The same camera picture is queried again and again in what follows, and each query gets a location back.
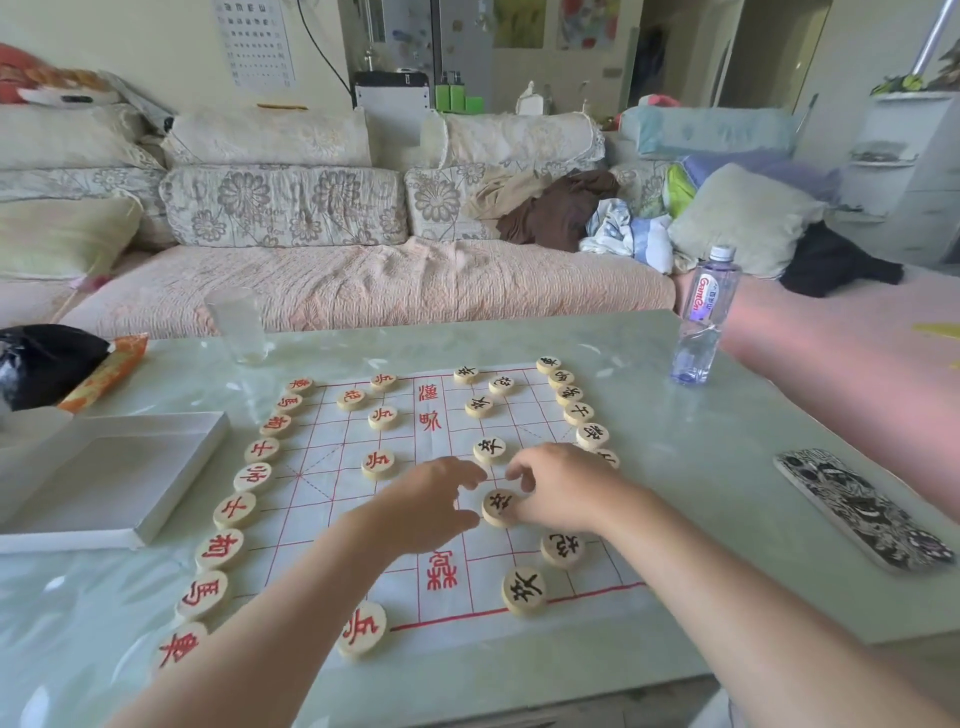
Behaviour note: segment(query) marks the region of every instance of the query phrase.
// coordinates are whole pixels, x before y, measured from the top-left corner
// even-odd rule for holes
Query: phone
[[[956,563],[949,546],[919,528],[906,511],[826,450],[783,452],[774,464],[885,569],[927,571]]]

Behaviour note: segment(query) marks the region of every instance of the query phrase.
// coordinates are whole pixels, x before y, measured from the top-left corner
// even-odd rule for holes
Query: table
[[[668,311],[509,322],[286,333],[264,365],[228,362],[215,339],[156,341],[90,414],[226,410],[233,431],[154,543],[0,558],[0,725],[101,725],[146,679],[171,606],[193,572],[198,534],[254,439],[277,383],[564,360],[623,442],[623,471],[868,643],[960,630],[960,570],[896,577],[875,567],[774,468],[773,456],[827,449],[960,550],[960,527],[720,354],[708,386],[666,373]],[[659,606],[628,619],[325,672],[298,726],[412,726],[581,700],[709,674]]]

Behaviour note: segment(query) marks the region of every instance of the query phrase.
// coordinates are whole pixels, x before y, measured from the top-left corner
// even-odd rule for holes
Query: brown cloth
[[[527,200],[497,221],[500,239],[576,253],[600,201],[616,197],[619,189],[616,177],[603,170],[561,177],[539,199]]]

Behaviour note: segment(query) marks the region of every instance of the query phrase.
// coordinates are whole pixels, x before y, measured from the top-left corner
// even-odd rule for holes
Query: wall
[[[317,42],[346,77],[337,3],[304,0],[303,9]],[[350,109],[293,0],[284,0],[283,14],[297,86],[270,93],[233,83],[209,0],[0,0],[0,42],[53,65],[110,71],[172,110],[256,102]]]
[[[884,76],[908,73],[920,53],[942,0],[833,0],[817,53],[810,65],[798,109],[815,93],[817,107],[797,157],[827,169],[842,165],[859,134],[870,90]],[[960,36],[960,9],[954,12],[935,58]],[[926,77],[942,64],[933,62]]]
[[[516,97],[535,82],[537,91],[550,84],[557,111],[578,111],[580,84],[590,81],[587,97],[597,114],[614,114],[620,101],[624,76],[633,66],[627,59],[630,30],[640,24],[643,0],[620,0],[616,41],[610,50],[557,50],[561,0],[547,0],[543,48],[495,48],[493,50],[493,110],[513,111]],[[624,76],[603,78],[603,69],[622,68]]]

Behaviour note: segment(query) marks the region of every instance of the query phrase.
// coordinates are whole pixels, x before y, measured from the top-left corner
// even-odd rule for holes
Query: poster
[[[620,0],[561,0],[557,47],[562,51],[612,48],[619,17]]]
[[[542,48],[546,0],[494,0],[494,48]]]

